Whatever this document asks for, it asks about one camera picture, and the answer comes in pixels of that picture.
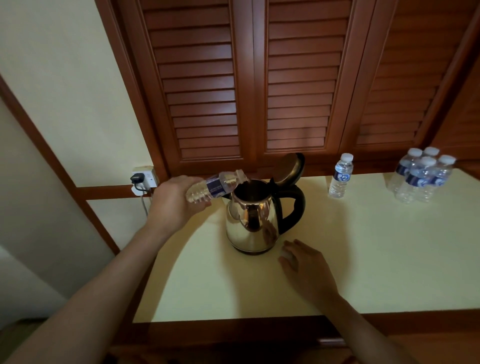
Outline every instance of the hand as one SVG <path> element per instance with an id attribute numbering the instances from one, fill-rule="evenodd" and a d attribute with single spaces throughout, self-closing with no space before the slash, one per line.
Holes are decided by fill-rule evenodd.
<path id="1" fill-rule="evenodd" d="M 179 176 L 158 186 L 153 195 L 145 226 L 172 235 L 180 230 L 193 215 L 210 206 L 211 202 L 194 204 L 185 198 L 187 190 L 202 180 L 200 177 Z"/>
<path id="2" fill-rule="evenodd" d="M 285 241 L 282 249 L 293 254 L 293 263 L 281 256 L 280 262 L 293 288 L 321 311 L 338 297 L 338 288 L 322 253 L 300 240 Z"/>

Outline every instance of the person's right arm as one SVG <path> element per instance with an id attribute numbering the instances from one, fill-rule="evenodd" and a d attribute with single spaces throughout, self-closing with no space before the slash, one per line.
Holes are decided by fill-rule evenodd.
<path id="1" fill-rule="evenodd" d="M 278 259 L 289 282 L 334 324 L 359 362 L 418 364 L 340 296 L 322 253 L 299 240 L 285 242 L 283 249 L 294 255 L 294 264 L 284 257 Z"/>

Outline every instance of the plastic bottle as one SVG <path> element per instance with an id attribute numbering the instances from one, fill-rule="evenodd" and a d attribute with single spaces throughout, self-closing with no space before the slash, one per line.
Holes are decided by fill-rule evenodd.
<path id="1" fill-rule="evenodd" d="M 392 191 L 393 193 L 398 191 L 403 181 L 405 180 L 405 176 L 408 174 L 412 163 L 418 160 L 421 155 L 421 149 L 410 148 L 408 150 L 407 154 L 402 159 L 400 159 L 396 167 L 395 173 L 393 174 L 390 182 L 388 183 L 388 190 Z"/>
<path id="2" fill-rule="evenodd" d="M 328 194 L 335 198 L 342 198 L 345 194 L 347 182 L 350 180 L 350 175 L 353 171 L 353 155 L 350 153 L 343 153 L 342 157 L 335 165 L 335 174 L 330 184 Z"/>
<path id="3" fill-rule="evenodd" d="M 242 170 L 235 172 L 220 172 L 207 180 L 198 182 L 186 193 L 188 202 L 210 201 L 232 192 L 239 184 L 248 181 Z"/>
<path id="4" fill-rule="evenodd" d="M 448 155 L 443 155 L 438 158 L 437 164 L 432 167 L 433 177 L 430 182 L 422 188 L 416 195 L 416 199 L 421 202 L 430 202 L 433 194 L 438 187 L 443 186 L 452 174 L 453 164 L 456 158 Z"/>
<path id="5" fill-rule="evenodd" d="M 418 189 L 424 188 L 433 177 L 435 158 L 422 157 L 418 162 L 412 163 L 407 178 L 395 194 L 397 200 L 409 204 L 415 199 Z"/>
<path id="6" fill-rule="evenodd" d="M 440 149 L 434 146 L 428 146 L 423 150 L 422 157 L 436 157 L 440 153 Z"/>

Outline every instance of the open kettle lid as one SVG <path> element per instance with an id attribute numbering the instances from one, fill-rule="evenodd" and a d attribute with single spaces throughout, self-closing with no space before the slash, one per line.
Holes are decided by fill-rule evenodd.
<path id="1" fill-rule="evenodd" d="M 285 154 L 273 168 L 273 182 L 279 187 L 294 185 L 304 168 L 305 156 L 302 153 Z"/>

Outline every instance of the bottle label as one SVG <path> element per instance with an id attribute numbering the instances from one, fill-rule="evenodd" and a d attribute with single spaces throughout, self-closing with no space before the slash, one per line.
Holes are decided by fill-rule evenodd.
<path id="1" fill-rule="evenodd" d="M 399 163 L 398 166 L 396 167 L 395 172 L 398 173 L 400 176 L 405 176 L 405 175 L 408 173 L 408 168 L 402 166 L 402 165 Z"/>
<path id="2" fill-rule="evenodd" d="M 443 186 L 445 182 L 447 182 L 447 178 L 433 177 L 432 180 L 430 181 L 430 184 L 440 187 L 440 186 Z"/>
<path id="3" fill-rule="evenodd" d="M 409 185 L 415 187 L 425 187 L 428 184 L 428 180 L 424 180 L 423 178 L 415 177 L 413 174 L 409 174 L 407 179 L 405 180 Z"/>
<path id="4" fill-rule="evenodd" d="M 210 177 L 205 182 L 207 183 L 208 191 L 213 198 L 220 197 L 226 194 L 225 190 L 223 189 L 222 183 L 220 182 L 218 174 Z"/>
<path id="5" fill-rule="evenodd" d="M 335 178 L 339 182 L 348 182 L 350 180 L 350 175 L 349 174 L 338 173 L 337 171 L 335 171 L 335 174 L 333 175 L 333 178 Z"/>

